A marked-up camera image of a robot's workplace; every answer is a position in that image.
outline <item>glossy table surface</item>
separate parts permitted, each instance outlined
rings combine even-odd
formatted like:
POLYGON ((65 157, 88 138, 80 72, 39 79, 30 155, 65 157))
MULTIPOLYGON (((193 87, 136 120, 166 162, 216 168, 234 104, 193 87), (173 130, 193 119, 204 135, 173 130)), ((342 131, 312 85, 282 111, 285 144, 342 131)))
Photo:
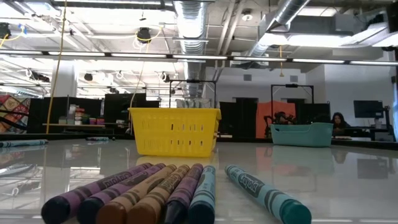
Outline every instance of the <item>glossy table surface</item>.
POLYGON ((313 223, 398 223, 398 151, 254 143, 216 149, 208 159, 140 156, 128 140, 0 149, 0 223, 43 223, 40 209, 51 197, 144 162, 214 165, 219 224, 280 223, 227 178, 229 164, 297 198, 313 223))

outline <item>yellow basket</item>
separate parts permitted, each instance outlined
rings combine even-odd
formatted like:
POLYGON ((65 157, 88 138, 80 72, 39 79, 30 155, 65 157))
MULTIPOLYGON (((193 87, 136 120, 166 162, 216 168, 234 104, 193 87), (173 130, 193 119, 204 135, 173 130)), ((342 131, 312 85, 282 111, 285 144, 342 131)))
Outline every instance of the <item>yellow basket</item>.
POLYGON ((219 109, 129 108, 141 155, 210 157, 219 109))

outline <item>plastic basket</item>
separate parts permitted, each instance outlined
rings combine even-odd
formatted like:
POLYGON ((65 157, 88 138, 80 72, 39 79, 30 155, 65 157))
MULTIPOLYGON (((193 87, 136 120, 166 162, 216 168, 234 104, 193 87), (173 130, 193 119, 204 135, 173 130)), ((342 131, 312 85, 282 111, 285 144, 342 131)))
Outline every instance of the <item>plastic basket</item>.
POLYGON ((286 146, 329 147, 333 124, 271 125, 274 144, 286 146))
POLYGON ((210 157, 219 109, 129 108, 141 155, 210 157))

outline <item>monitor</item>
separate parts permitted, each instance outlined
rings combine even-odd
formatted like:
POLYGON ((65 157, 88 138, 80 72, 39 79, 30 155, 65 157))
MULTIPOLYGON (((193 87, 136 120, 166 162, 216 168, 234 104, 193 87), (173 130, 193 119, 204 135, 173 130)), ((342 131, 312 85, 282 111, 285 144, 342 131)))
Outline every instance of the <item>monitor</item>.
POLYGON ((377 100, 354 100, 355 118, 383 118, 383 102, 377 100))

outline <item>purple crayon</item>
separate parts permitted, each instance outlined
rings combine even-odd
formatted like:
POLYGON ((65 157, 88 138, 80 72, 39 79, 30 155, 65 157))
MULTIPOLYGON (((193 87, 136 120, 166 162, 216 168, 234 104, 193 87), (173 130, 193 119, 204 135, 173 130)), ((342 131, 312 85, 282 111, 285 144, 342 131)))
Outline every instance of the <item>purple crayon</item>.
POLYGON ((112 199, 125 193, 146 178, 163 169, 165 164, 156 164, 118 184, 113 185, 97 194, 92 195, 80 204, 77 211, 77 220, 80 224, 95 224, 98 211, 112 199))
POLYGON ((46 224, 61 224, 71 217, 74 217, 77 210, 86 198, 98 192, 126 180, 148 168, 152 164, 145 163, 132 169, 105 177, 96 182, 78 187, 48 200, 42 207, 42 218, 46 224))
POLYGON ((194 164, 187 175, 181 180, 181 183, 166 203, 164 224, 179 224, 183 222, 202 171, 203 166, 201 164, 194 164))

